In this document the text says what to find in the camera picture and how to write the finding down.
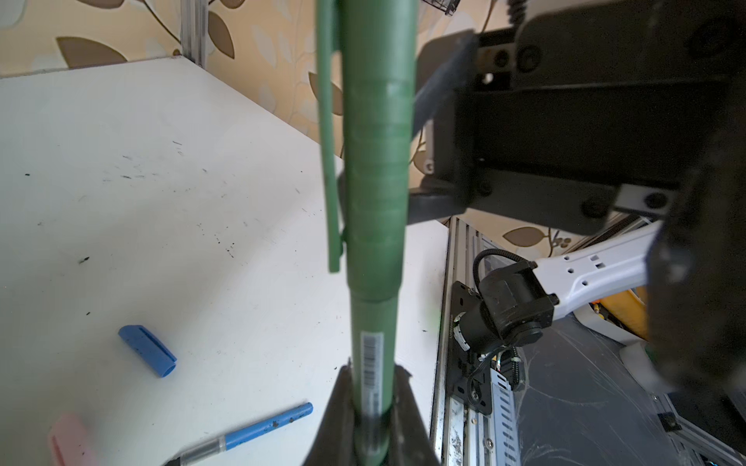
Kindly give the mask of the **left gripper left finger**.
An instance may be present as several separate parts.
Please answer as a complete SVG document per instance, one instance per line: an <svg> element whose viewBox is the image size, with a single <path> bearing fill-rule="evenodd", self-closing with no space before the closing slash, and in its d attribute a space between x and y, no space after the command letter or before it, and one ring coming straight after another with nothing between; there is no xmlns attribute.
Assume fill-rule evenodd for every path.
<svg viewBox="0 0 746 466"><path fill-rule="evenodd" d="M340 368L322 422L304 466L352 466L355 454L352 368Z"/></svg>

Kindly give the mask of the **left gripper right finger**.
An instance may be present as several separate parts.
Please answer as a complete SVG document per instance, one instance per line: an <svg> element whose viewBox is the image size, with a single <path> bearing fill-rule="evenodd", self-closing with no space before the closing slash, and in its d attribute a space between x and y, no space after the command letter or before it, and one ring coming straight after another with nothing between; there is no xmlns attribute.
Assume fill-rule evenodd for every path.
<svg viewBox="0 0 746 466"><path fill-rule="evenodd" d="M392 466L439 465L429 442L420 411L410 386L411 374L394 367L394 396L390 409L390 444L387 464Z"/></svg>

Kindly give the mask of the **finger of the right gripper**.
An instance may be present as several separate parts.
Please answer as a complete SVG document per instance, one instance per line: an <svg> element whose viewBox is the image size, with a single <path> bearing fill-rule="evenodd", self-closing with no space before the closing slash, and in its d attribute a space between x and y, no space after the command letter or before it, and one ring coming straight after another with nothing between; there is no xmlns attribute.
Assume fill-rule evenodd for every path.
<svg viewBox="0 0 746 466"><path fill-rule="evenodd" d="M467 87L476 75L479 39L473 29L428 42L417 58L412 136L432 120L457 89Z"/></svg>
<svg viewBox="0 0 746 466"><path fill-rule="evenodd" d="M425 223L463 214L471 198L469 184L425 177L417 188L409 190L407 223Z"/></svg>

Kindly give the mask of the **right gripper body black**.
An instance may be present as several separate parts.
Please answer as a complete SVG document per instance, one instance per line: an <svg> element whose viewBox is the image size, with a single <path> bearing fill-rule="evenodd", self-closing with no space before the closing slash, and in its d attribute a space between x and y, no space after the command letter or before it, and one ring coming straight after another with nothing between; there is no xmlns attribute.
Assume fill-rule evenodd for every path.
<svg viewBox="0 0 746 466"><path fill-rule="evenodd" d="M745 5L584 1L476 32L472 82L427 122L428 177L473 209L578 235L613 212L652 224L523 265L486 291L465 341L536 338L587 302L646 285L659 374L745 384Z"/></svg>

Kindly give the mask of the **green pen cap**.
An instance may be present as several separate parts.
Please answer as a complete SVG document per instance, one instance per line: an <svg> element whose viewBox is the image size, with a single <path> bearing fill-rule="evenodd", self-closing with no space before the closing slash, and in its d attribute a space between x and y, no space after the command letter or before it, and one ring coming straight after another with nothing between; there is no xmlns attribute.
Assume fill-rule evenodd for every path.
<svg viewBox="0 0 746 466"><path fill-rule="evenodd" d="M318 109L328 267L347 261L355 301L393 301L402 282L413 139L415 1L316 4ZM342 65L345 190L337 187L331 58Z"/></svg>

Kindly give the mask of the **blue pen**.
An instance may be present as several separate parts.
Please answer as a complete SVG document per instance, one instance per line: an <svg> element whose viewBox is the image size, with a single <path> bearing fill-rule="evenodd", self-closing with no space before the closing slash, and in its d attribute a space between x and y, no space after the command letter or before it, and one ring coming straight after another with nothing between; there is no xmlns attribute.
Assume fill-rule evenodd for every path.
<svg viewBox="0 0 746 466"><path fill-rule="evenodd" d="M258 421L251 425L223 434L210 441L204 442L191 449L184 450L165 462L166 466L194 465L213 456L218 456L229 450L234 450L256 438L276 431L287 425L304 419L314 412L312 403L307 402L279 415Z"/></svg>

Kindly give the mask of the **green pen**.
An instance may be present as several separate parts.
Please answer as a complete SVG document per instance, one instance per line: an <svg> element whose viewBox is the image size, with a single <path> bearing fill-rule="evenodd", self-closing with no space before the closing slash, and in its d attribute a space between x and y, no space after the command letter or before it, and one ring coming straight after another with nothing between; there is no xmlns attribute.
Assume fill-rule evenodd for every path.
<svg viewBox="0 0 746 466"><path fill-rule="evenodd" d="M354 442L359 465L381 465L389 450L397 305L396 297L380 302L351 298Z"/></svg>

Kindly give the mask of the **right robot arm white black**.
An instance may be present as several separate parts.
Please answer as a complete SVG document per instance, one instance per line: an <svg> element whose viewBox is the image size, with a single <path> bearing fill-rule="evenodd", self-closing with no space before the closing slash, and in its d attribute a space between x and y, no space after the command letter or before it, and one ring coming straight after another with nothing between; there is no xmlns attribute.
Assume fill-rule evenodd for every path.
<svg viewBox="0 0 746 466"><path fill-rule="evenodd" d="M509 27L435 39L415 126L431 166L412 223L476 210L578 235L614 212L649 226L477 273L454 328L472 353L536 341L646 285L653 363L678 388L745 384L745 5L508 5Z"/></svg>

